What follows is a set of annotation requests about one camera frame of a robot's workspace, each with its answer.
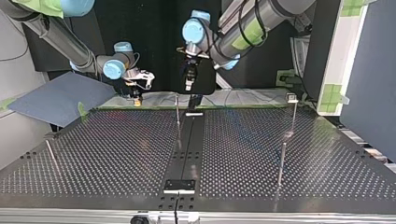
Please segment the vertical metal pin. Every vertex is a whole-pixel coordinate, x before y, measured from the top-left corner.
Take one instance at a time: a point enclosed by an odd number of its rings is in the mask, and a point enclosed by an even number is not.
[[[283,175],[283,166],[285,165],[285,155],[286,155],[286,143],[283,143],[282,151],[280,154],[279,177],[277,179],[277,184],[279,186],[282,186],[282,175]]]
[[[178,112],[178,93],[176,93],[176,99],[175,99],[175,103],[176,103],[176,113],[177,113],[177,126],[180,126],[180,115]]]
[[[48,139],[46,139],[46,143],[47,143],[47,148],[49,149],[50,157],[51,157],[53,160],[56,160],[55,154],[53,154],[52,147],[50,146],[50,141],[49,141]]]
[[[298,102],[294,103],[293,124],[294,124],[294,121],[296,120],[297,104],[298,104]]]

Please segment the perforated table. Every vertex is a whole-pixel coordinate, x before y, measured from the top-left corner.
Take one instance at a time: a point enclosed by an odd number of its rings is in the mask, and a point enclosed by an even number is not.
[[[396,214],[394,173],[309,109],[99,110],[50,143],[0,171],[1,208]]]

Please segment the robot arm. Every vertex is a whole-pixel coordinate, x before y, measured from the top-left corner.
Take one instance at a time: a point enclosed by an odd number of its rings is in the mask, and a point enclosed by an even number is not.
[[[67,9],[70,12],[78,11],[79,16],[83,16],[84,13],[88,13],[92,7],[94,0],[87,1],[76,1],[76,0],[62,0]],[[83,6],[89,5],[89,8],[84,8],[84,12],[81,11],[81,4]],[[136,67],[135,53],[132,45],[128,42],[120,42],[114,46],[115,54],[113,56],[95,56],[87,46],[82,43],[66,26],[61,18],[46,16],[41,13],[35,12],[28,7],[16,4],[12,0],[0,0],[0,9],[3,10],[8,16],[15,20],[23,22],[40,38],[44,39],[55,49],[57,49],[64,57],[66,57],[74,70],[80,72],[90,72],[98,74],[105,74],[110,79],[125,79],[128,86],[133,85],[133,89],[138,87],[137,80],[142,78],[146,80],[145,90],[151,88],[151,82],[154,79],[154,75],[146,71],[141,71]],[[133,69],[134,74],[147,74],[146,76],[134,76],[131,78],[129,70]],[[136,105],[140,105],[140,95],[138,90],[133,90],[135,94],[133,98]]]
[[[210,28],[210,14],[194,10],[183,26],[186,41],[186,91],[196,79],[199,58],[210,58],[214,68],[231,70],[249,49],[258,47],[266,34],[283,20],[307,10],[315,0],[234,0],[219,20],[219,31]]]

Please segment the white wall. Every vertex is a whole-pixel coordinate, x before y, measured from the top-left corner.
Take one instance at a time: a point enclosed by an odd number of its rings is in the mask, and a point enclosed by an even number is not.
[[[35,71],[30,52],[19,59],[1,62],[22,55],[27,42],[0,11],[0,102],[21,96],[43,85],[43,73]],[[24,152],[36,147],[50,126],[9,110],[0,110],[0,169]]]

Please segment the blue joint cap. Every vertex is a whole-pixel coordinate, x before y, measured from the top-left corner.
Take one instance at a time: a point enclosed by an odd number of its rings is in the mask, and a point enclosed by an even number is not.
[[[192,17],[199,18],[210,22],[210,14],[200,10],[193,10],[191,13]]]
[[[114,45],[115,52],[132,52],[134,49],[132,48],[131,43],[129,42],[119,42]]]
[[[196,19],[189,19],[183,26],[183,38],[186,42],[191,42],[193,44],[198,44],[204,39],[205,28]]]
[[[239,59],[241,58],[241,55],[237,54],[234,58],[235,60],[229,61],[228,63],[224,64],[222,68],[224,68],[225,70],[233,69],[239,63]]]
[[[105,63],[103,73],[110,79],[119,79],[126,72],[125,65],[119,60],[110,60]]]
[[[66,17],[82,17],[93,8],[95,0],[61,0],[61,8]]]

